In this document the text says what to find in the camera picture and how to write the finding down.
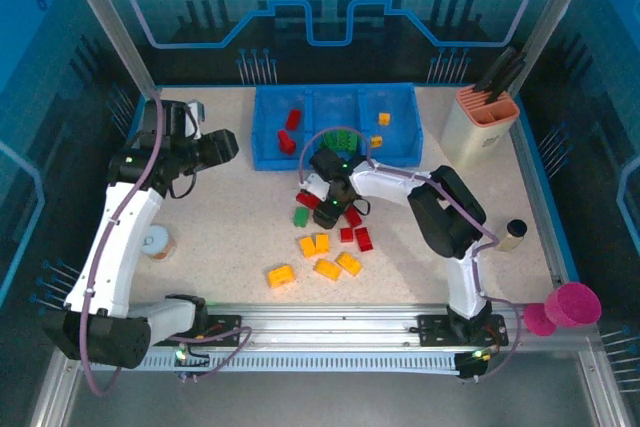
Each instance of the blue bin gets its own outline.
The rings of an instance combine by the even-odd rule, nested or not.
[[[289,112],[302,110],[295,132],[296,151],[289,156],[278,149],[277,132],[284,129]],[[391,114],[388,126],[378,124],[378,114]],[[256,89],[251,147],[256,170],[295,170],[304,145],[323,129],[347,126],[367,138],[380,135],[374,159],[396,167],[415,167],[422,160],[422,126],[413,84],[344,84],[260,86]],[[305,156],[307,162],[321,139]]]

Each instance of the magenta cup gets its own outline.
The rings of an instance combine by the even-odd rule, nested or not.
[[[569,282],[554,291],[544,303],[544,312],[560,327],[593,324],[602,315],[598,296],[580,282]]]
[[[556,324],[551,322],[544,312],[544,304],[527,305],[523,320],[527,329],[540,337],[547,337],[556,331]]]

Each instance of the red block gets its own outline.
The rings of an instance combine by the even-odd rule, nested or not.
[[[287,122],[284,124],[284,127],[287,130],[296,130],[298,128],[298,124],[300,123],[301,117],[302,117],[301,110],[291,109],[291,112],[289,112],[289,117],[287,117]]]
[[[360,248],[360,252],[366,252],[367,250],[373,250],[373,243],[371,243],[371,237],[369,237],[369,231],[366,227],[360,227],[355,230],[356,242]]]
[[[353,242],[353,229],[351,227],[340,229],[340,242],[343,244]]]
[[[360,214],[353,205],[350,205],[347,211],[344,213],[344,218],[347,219],[347,223],[351,226],[351,228],[356,228],[362,224],[362,219],[360,218]]]
[[[300,202],[305,207],[310,208],[311,210],[316,210],[316,207],[320,203],[320,199],[315,195],[310,194],[309,192],[298,192],[296,195],[296,200]]]
[[[291,140],[286,130],[278,131],[278,147],[280,148],[280,152],[287,155],[293,155],[296,151],[296,143]]]

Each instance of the white table surface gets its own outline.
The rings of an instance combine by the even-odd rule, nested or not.
[[[417,88],[424,130],[421,170],[448,161],[438,139],[455,89]],[[182,200],[167,198],[154,223],[165,225],[178,247],[164,262],[141,256],[131,289],[132,302],[155,302],[170,293],[197,294],[213,302],[240,303],[446,303],[445,260],[424,242],[410,209],[371,199],[365,218],[374,250],[359,253],[339,243],[338,227],[330,231],[334,260],[351,252],[363,266],[357,277],[343,272],[337,282],[318,274],[317,260],[305,259],[296,239],[321,232],[310,218],[306,228],[293,226],[299,191],[295,172],[253,170],[250,134],[255,90],[252,88],[171,88],[162,97],[204,103],[204,133],[228,128],[240,152],[231,162],[200,172],[196,188]],[[486,291],[515,302],[541,302],[552,291],[550,274],[511,140],[502,140],[495,156],[459,175],[487,213],[486,226],[504,228],[523,219],[529,231],[511,253],[483,252],[480,257]],[[176,193],[188,186],[176,182]],[[271,289],[265,273],[291,264],[297,280]]]

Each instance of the green block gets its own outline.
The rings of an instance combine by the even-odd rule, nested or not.
[[[296,227],[306,227],[309,220],[309,209],[306,207],[296,207],[296,212],[293,214],[293,225]]]

